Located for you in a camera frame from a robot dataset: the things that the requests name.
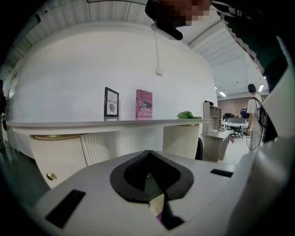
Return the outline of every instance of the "ceiling light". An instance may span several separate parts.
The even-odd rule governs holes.
[[[226,97],[226,95],[224,94],[224,92],[219,92],[223,97]]]
[[[259,88],[258,92],[261,92],[262,91],[263,86],[264,86],[264,84],[260,85],[260,88]]]

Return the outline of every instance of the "hanging cable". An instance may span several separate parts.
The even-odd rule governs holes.
[[[157,35],[156,32],[154,32],[155,34],[155,42],[156,42],[156,53],[157,53],[157,68],[156,68],[156,74],[161,76],[163,75],[163,71],[160,67],[160,59],[159,59],[159,47],[158,47],[158,39],[157,39]]]

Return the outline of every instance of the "white ceiling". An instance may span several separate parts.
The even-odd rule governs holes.
[[[144,10],[145,5],[123,1],[87,3],[86,0],[49,0],[36,11],[41,22],[17,45],[11,47],[0,76],[4,77],[10,72],[31,47],[59,30],[100,20],[127,21],[150,26],[153,21]],[[209,62],[218,87],[218,96],[220,91],[227,94],[226,98],[244,96],[249,83],[256,86],[264,83],[267,90],[266,81],[256,65],[236,44],[224,25],[221,25],[220,17],[213,7],[202,21],[178,29],[183,33],[183,41]]]

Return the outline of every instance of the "brass knob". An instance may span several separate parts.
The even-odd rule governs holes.
[[[46,174],[46,177],[47,177],[47,179],[53,181],[54,174],[52,172],[50,172],[49,174]]]

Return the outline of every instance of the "black slot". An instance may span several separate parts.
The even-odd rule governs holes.
[[[79,190],[71,191],[45,219],[62,229],[85,194]]]
[[[163,209],[163,214],[162,214],[162,220],[161,223],[166,227],[168,230],[172,230],[175,227],[181,225],[184,223],[184,221],[178,217],[173,215],[173,212],[170,208],[168,200],[165,198],[164,201],[164,209]]]
[[[144,192],[149,173],[168,201],[183,198],[194,183],[194,175],[188,168],[146,150],[111,172],[111,186],[127,201],[149,203],[149,194]]]
[[[221,175],[221,176],[228,177],[228,178],[230,178],[233,174],[233,172],[222,171],[222,170],[217,170],[217,169],[211,170],[210,173],[215,174],[215,175]]]

